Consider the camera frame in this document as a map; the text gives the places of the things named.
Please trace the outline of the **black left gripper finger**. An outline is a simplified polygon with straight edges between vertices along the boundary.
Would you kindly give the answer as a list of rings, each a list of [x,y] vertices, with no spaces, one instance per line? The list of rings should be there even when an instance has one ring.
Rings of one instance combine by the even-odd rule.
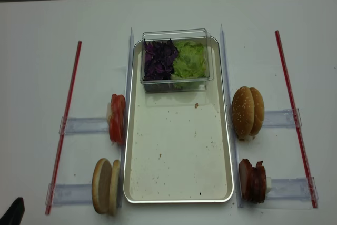
[[[24,200],[18,197],[0,218],[0,225],[20,225],[24,212]]]

